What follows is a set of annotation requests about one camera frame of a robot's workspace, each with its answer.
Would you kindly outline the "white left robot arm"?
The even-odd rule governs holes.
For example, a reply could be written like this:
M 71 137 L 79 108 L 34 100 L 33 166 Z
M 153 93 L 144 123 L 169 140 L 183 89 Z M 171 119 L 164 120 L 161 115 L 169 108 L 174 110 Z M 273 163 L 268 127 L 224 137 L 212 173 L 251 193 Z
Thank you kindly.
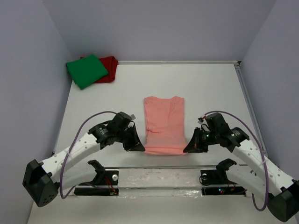
M 110 146 L 121 143 L 127 152 L 145 150 L 136 130 L 135 116 L 124 112 L 114 114 L 111 120 L 96 124 L 81 138 L 79 132 L 71 145 L 43 160 L 32 160 L 26 165 L 22 185 L 38 207 L 52 202 L 57 196 L 65 199 L 77 185 L 86 183 L 92 187 L 102 182 L 105 168 L 97 161 L 90 160 L 87 167 L 73 171 L 86 157 Z

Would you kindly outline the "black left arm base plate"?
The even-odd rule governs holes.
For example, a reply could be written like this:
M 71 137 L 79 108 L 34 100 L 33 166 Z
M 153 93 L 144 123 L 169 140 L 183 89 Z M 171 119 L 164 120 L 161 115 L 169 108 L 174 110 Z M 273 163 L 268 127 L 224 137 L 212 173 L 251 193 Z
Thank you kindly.
M 118 196 L 119 170 L 107 169 L 101 180 L 82 183 L 75 187 L 75 196 Z

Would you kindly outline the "green folded t shirt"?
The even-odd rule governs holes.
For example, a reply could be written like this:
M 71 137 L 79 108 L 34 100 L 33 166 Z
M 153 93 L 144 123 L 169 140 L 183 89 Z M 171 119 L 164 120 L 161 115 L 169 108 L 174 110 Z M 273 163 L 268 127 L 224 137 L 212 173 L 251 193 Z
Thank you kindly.
M 108 71 L 95 55 L 68 62 L 66 68 L 74 83 L 81 90 L 108 75 Z

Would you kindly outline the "red folded t shirt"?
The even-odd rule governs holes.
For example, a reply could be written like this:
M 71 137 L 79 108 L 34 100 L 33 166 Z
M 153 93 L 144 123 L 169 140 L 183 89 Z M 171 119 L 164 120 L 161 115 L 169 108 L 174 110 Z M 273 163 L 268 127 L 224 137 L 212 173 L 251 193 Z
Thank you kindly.
M 114 56 L 99 58 L 99 60 L 108 71 L 108 74 L 95 81 L 95 83 L 112 83 L 115 80 L 118 60 Z

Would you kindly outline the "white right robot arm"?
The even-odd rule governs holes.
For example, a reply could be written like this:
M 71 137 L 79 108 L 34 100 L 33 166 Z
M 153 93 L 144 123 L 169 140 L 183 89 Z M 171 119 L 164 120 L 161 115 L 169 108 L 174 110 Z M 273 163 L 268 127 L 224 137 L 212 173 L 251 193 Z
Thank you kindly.
M 267 158 L 257 139 L 248 129 L 230 128 L 223 117 L 223 111 L 211 111 L 198 119 L 197 127 L 185 153 L 203 153 L 208 147 L 219 145 L 241 159 L 250 169 L 247 171 L 232 159 L 221 161 L 215 171 L 218 182 L 231 181 L 241 185 L 252 194 L 252 199 L 260 198 L 264 204 L 258 211 L 268 209 L 279 221 L 287 222 L 299 211 L 299 181 L 285 173 Z

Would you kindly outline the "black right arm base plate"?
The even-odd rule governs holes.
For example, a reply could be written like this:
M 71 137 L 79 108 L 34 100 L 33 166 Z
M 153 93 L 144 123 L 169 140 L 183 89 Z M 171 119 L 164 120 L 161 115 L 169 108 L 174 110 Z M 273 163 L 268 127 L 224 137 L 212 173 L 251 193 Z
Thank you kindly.
M 216 169 L 200 171 L 199 182 L 203 196 L 246 195 L 246 190 L 227 179 L 226 175 Z

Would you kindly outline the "pink t shirt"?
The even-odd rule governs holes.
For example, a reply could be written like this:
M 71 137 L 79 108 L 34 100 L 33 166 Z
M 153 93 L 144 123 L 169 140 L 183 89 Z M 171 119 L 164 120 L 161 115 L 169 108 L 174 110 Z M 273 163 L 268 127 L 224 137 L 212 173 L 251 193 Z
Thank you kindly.
M 187 146 L 185 139 L 185 100 L 146 97 L 145 112 L 145 154 L 152 156 L 181 156 Z

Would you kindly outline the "white front cover board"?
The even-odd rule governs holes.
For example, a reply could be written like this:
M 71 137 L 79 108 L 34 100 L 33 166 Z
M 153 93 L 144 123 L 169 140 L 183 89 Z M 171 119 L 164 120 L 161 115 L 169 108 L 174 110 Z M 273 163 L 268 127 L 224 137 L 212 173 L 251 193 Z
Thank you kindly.
M 125 168 L 119 194 L 59 197 L 33 205 L 30 224 L 276 224 L 248 195 L 204 196 L 199 169 Z

